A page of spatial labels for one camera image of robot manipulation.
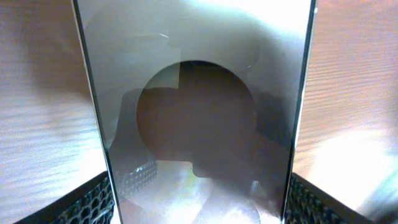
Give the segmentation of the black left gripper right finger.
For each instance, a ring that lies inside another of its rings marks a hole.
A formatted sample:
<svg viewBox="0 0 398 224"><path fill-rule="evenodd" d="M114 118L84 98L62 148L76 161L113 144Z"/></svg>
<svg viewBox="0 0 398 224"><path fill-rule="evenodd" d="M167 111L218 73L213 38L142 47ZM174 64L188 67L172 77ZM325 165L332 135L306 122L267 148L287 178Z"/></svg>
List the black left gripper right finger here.
<svg viewBox="0 0 398 224"><path fill-rule="evenodd" d="M373 224L309 181L293 173L289 183L285 224Z"/></svg>

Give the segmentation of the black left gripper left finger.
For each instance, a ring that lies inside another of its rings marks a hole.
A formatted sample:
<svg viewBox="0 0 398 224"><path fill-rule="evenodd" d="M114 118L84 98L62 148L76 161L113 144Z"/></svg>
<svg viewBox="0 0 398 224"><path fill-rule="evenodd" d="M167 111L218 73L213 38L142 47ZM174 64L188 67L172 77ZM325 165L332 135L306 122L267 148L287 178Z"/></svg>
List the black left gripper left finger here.
<svg viewBox="0 0 398 224"><path fill-rule="evenodd" d="M114 199L106 171L16 224L110 224Z"/></svg>

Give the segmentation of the Samsung Galaxy smartphone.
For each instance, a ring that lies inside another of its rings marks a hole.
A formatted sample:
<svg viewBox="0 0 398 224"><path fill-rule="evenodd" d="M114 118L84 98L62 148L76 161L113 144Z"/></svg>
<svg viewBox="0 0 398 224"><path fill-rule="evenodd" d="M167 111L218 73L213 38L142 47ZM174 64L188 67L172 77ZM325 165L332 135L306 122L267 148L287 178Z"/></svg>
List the Samsung Galaxy smartphone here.
<svg viewBox="0 0 398 224"><path fill-rule="evenodd" d="M316 0L73 0L121 223L285 223Z"/></svg>

